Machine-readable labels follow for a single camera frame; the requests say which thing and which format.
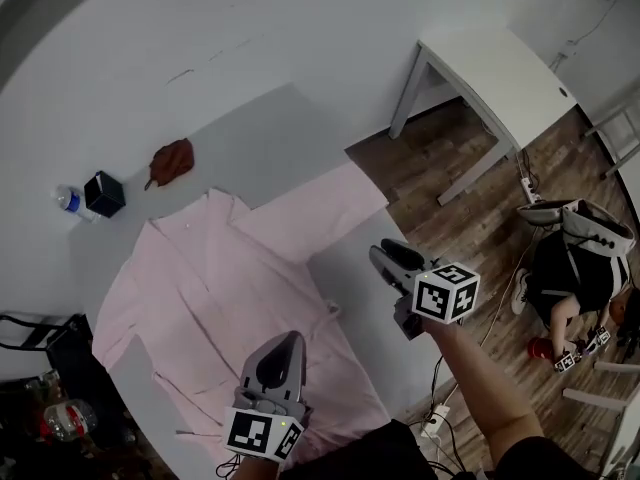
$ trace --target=power strip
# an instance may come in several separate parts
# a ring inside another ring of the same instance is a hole
[[[433,437],[438,433],[440,427],[444,423],[444,419],[449,414],[450,407],[446,405],[438,404],[433,410],[434,416],[431,416],[431,421],[428,421],[423,427],[420,433],[422,437]]]
[[[526,176],[520,178],[520,185],[522,185],[524,195],[527,196],[527,201],[529,201],[529,204],[542,201],[542,198],[533,191],[533,183],[531,183],[531,180],[529,178],[527,178]]]

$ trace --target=water bottle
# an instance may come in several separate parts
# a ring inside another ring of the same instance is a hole
[[[58,185],[53,198],[65,212],[73,213],[87,222],[96,222],[100,217],[87,208],[84,194],[66,185]]]
[[[59,441],[73,441],[98,426],[96,413],[83,400],[50,405],[44,410],[43,419],[51,434]]]

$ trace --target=pink bathrobe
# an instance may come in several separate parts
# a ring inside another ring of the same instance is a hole
[[[314,413],[291,462],[346,445],[389,417],[305,263],[386,204],[347,163],[254,210],[212,189],[147,222],[100,309],[93,354],[108,370],[138,335],[189,426],[178,435],[220,463],[232,455],[221,443],[224,407],[245,359],[298,330]]]

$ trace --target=brown glove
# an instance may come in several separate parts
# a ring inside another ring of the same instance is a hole
[[[159,187],[170,183],[178,176],[193,169],[193,145],[189,139],[182,139],[161,147],[149,165],[151,173],[144,186],[147,190],[154,181]]]

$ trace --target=black box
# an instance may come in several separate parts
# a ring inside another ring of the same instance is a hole
[[[122,183],[114,180],[103,171],[99,171],[86,183],[84,197],[87,201],[87,208],[104,217],[113,217],[120,208],[126,205]]]

